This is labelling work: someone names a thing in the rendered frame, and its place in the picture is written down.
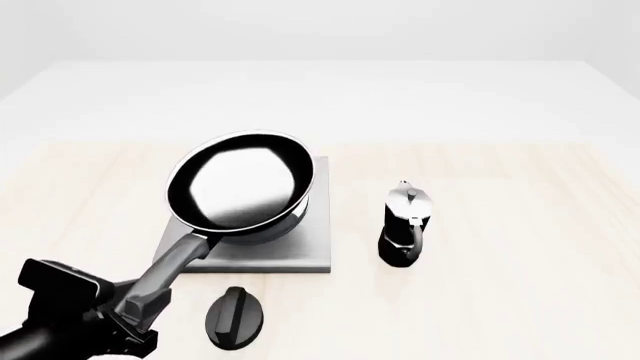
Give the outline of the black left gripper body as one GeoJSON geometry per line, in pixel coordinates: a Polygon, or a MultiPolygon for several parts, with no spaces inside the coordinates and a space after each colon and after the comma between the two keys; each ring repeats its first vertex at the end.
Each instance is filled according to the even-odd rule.
{"type": "Polygon", "coordinates": [[[116,282],[113,295],[96,309],[92,318],[94,324],[89,340],[94,356],[128,356],[126,354],[128,336],[141,332],[128,323],[123,315],[116,312],[116,305],[136,282],[136,279],[116,282]]]}

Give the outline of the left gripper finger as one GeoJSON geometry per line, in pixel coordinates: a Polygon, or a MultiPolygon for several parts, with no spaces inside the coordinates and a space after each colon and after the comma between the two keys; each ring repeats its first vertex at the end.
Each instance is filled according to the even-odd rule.
{"type": "Polygon", "coordinates": [[[139,332],[146,332],[170,302],[170,288],[144,296],[128,296],[124,300],[124,319],[139,332]]]}
{"type": "Polygon", "coordinates": [[[157,348],[158,332],[149,330],[143,333],[135,332],[126,340],[126,354],[128,356],[148,356],[157,348]]]}

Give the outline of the black frying pan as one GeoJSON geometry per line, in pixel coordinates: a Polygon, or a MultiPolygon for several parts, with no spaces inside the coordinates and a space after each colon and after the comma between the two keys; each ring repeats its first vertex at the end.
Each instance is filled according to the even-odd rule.
{"type": "Polygon", "coordinates": [[[315,173],[308,147],[278,131],[240,131],[196,146],[175,165],[165,188],[171,215],[191,230],[125,298],[168,289],[189,263],[207,257],[225,237],[281,223],[308,197],[315,173]]]}

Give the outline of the round black stove knob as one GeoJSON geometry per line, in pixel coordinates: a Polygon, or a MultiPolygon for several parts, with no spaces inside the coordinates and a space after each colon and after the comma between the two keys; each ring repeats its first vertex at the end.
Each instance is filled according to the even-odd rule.
{"type": "Polygon", "coordinates": [[[264,324],[259,300],[244,287],[229,287],[209,308],[206,334],[221,350],[240,350],[256,340],[264,324]]]}

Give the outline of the flat grey stove plate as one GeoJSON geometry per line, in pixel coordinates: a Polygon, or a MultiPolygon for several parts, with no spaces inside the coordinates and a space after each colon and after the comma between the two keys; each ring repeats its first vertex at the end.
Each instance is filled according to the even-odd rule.
{"type": "Polygon", "coordinates": [[[307,196],[274,227],[218,242],[207,257],[193,260],[186,273],[331,272],[329,159],[314,158],[314,181],[307,196]]]}

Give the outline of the black and silver moka pot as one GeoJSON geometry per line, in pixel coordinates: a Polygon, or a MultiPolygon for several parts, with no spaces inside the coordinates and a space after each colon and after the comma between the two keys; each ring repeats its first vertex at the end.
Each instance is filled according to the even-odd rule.
{"type": "Polygon", "coordinates": [[[410,182],[400,181],[385,200],[378,255],[389,266],[407,268],[420,257],[433,200],[410,182]]]}

